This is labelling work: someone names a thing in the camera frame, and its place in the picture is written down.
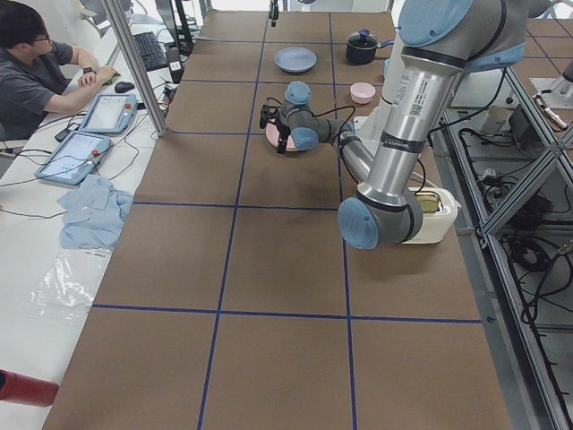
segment pink bowl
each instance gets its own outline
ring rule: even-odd
[[[376,89],[370,83],[357,82],[350,87],[350,97],[361,105],[370,103],[374,94],[376,94]]]

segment electronic equipment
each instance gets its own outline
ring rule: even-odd
[[[134,94],[99,94],[83,118],[80,131],[120,134],[131,122],[137,110]]]
[[[179,49],[176,47],[172,47],[167,51],[167,64],[169,66],[169,72],[171,73],[171,81],[173,83],[179,83],[185,69],[179,56]]]
[[[58,142],[63,142],[64,139],[66,137],[68,137],[68,134],[70,134],[71,132],[76,131],[78,128],[80,128],[79,124],[71,124],[68,125],[67,127],[65,127],[64,130],[62,130],[60,133],[58,133],[56,136],[54,136],[56,138],[56,140]]]
[[[520,151],[531,155],[532,151],[543,147],[539,135],[521,106],[517,106],[516,110],[509,117],[509,126]]]
[[[123,94],[124,92],[133,90],[134,88],[135,85],[133,85],[133,82],[120,81],[115,85],[114,91],[117,94]]]
[[[177,25],[177,22],[175,21],[173,0],[155,0],[155,6],[157,7],[161,20],[165,24],[167,31],[169,31],[171,38],[173,38],[173,41],[175,42],[175,47],[179,49],[179,52],[184,56],[189,56],[193,51],[194,44],[182,1],[175,0],[180,25]]]
[[[133,41],[147,72],[167,67],[163,48],[159,45],[158,38],[153,31],[134,34]]]
[[[38,179],[77,185],[96,168],[110,147],[107,136],[71,132],[35,175]]]

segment brown table surface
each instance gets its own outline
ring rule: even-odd
[[[356,81],[380,94],[389,48],[352,66],[346,37],[391,39],[390,16],[266,16],[207,17],[217,41],[191,56],[44,429],[510,429],[455,231],[346,246],[336,153],[279,156],[258,128],[294,80],[315,112]],[[311,71],[275,66],[291,46]]]

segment aluminum rail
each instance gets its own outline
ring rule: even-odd
[[[151,87],[150,78],[147,75],[143,61],[138,53],[135,42],[133,41],[132,33],[129,31],[125,13],[121,8],[119,2],[115,0],[102,0],[104,10],[106,11],[107,19],[109,20],[112,29],[114,29],[115,36],[117,37],[117,44],[122,50],[125,62],[132,73],[137,89],[141,94],[145,108],[147,109],[151,122],[155,127],[158,136],[163,136],[167,131],[165,118],[159,109],[159,104],[155,98],[155,93]]]

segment light blue cloth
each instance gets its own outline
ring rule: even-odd
[[[104,177],[87,175],[58,203],[68,211],[60,232],[63,248],[110,248],[122,232],[133,196]]]

